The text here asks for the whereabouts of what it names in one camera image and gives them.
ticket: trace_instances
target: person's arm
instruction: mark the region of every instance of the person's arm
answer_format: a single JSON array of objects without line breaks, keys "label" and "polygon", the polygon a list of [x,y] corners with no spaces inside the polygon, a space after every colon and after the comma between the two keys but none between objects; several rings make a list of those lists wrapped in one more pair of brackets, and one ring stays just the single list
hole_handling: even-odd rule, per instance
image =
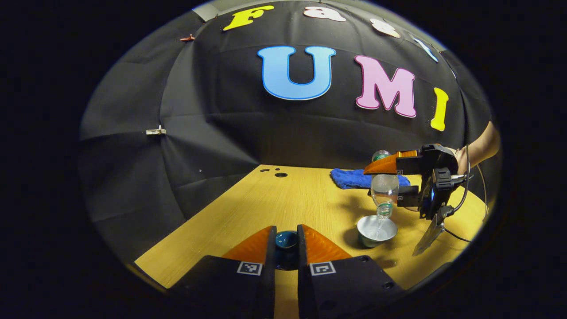
[{"label": "person's arm", "polygon": [[[488,125],[484,132],[474,142],[469,145],[468,155],[470,157],[471,169],[480,162],[493,157],[500,149],[500,134],[492,121],[488,121]],[[459,163],[458,174],[467,172],[467,153],[465,147],[453,150],[455,157]]]}]

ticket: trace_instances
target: blue towel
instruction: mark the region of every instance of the blue towel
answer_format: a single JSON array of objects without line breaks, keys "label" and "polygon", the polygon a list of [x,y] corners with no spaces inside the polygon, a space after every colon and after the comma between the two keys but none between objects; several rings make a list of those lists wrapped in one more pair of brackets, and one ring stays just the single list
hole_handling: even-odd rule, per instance
[{"label": "blue towel", "polygon": [[[334,169],[331,171],[331,177],[337,186],[346,190],[348,188],[370,188],[372,183],[372,175],[364,175],[364,170],[340,170]],[[397,179],[401,186],[410,186],[409,179],[404,176],[398,175]]]}]

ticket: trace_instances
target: colorful letter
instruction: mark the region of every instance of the colorful letter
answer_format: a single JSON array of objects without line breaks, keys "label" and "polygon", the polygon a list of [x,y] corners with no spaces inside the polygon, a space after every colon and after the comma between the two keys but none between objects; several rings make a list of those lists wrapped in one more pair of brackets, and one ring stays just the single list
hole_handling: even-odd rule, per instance
[{"label": "colorful letter", "polygon": [[447,101],[449,96],[445,91],[434,87],[435,95],[437,96],[437,106],[435,107],[435,117],[431,120],[431,127],[443,132],[445,130],[445,109],[447,108]]},{"label": "colorful letter", "polygon": [[433,59],[433,61],[435,61],[435,63],[439,62],[439,60],[437,60],[437,58],[433,55],[433,53],[431,53],[431,49],[428,48],[427,46],[425,46],[425,44],[423,42],[421,42],[420,40],[417,40],[416,38],[413,38],[417,43],[420,44],[421,48],[423,50],[425,50],[425,52],[427,52],[427,54],[429,54],[429,56]]},{"label": "colorful letter", "polygon": [[362,95],[356,99],[358,106],[371,110],[378,108],[380,102],[376,100],[374,91],[378,90],[386,110],[392,107],[396,96],[399,95],[398,104],[395,106],[396,113],[416,117],[413,107],[413,80],[416,76],[413,73],[398,68],[390,81],[378,60],[367,56],[355,56],[354,60],[362,68]]},{"label": "colorful letter", "polygon": [[330,19],[339,22],[346,21],[345,18],[341,17],[340,13],[333,9],[323,7],[306,7],[305,10],[306,11],[303,12],[303,14],[312,18]]},{"label": "colorful letter", "polygon": [[258,51],[263,59],[262,80],[270,94],[286,100],[309,100],[325,94],[331,86],[331,57],[336,51],[326,47],[307,47],[313,56],[314,76],[307,84],[297,84],[289,78],[289,56],[292,47],[269,47]]},{"label": "colorful letter", "polygon": [[253,21],[248,20],[248,18],[259,18],[262,16],[262,14],[264,14],[264,10],[271,10],[273,8],[274,6],[264,6],[237,12],[233,14],[234,19],[232,19],[232,22],[223,30],[226,31],[250,24]]},{"label": "colorful letter", "polygon": [[372,26],[382,32],[385,33],[387,35],[391,35],[393,37],[401,37],[399,33],[396,32],[396,29],[393,28],[393,26],[389,25],[388,23],[384,22],[384,21],[380,21],[378,19],[370,19],[370,22],[372,23]]}]

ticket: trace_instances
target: plastic bottle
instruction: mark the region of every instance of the plastic bottle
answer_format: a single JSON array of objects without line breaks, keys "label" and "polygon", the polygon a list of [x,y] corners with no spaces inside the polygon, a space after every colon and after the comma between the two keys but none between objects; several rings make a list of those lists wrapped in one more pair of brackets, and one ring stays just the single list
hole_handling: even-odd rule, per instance
[{"label": "plastic bottle", "polygon": [[[390,156],[385,150],[379,150],[372,155],[372,161]],[[392,216],[393,204],[397,201],[400,183],[397,175],[377,174],[372,177],[370,193],[376,204],[376,214],[380,218],[390,218]]]}]

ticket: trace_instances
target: wooden table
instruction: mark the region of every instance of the wooden table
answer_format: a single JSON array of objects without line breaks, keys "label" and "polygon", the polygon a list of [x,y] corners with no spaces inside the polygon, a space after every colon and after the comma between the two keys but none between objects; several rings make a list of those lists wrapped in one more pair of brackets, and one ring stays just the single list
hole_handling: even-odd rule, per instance
[{"label": "wooden table", "polygon": [[[373,249],[357,243],[357,221],[376,214],[368,190],[338,188],[331,169],[260,165],[201,212],[161,240],[136,264],[166,288],[175,284],[204,255],[222,256],[260,229],[296,230],[306,224],[339,245],[352,256],[369,255],[402,288],[408,289],[442,264],[454,260],[468,245],[443,232],[424,253],[413,250],[430,221],[418,213],[394,206],[392,221],[397,235]],[[275,177],[286,173],[286,177]],[[419,175],[407,176],[420,185]],[[463,187],[455,190],[449,205],[456,207]],[[469,192],[457,213],[445,221],[453,233],[473,239],[482,226],[484,203]],[[298,318],[296,271],[276,270],[276,318]]]}]

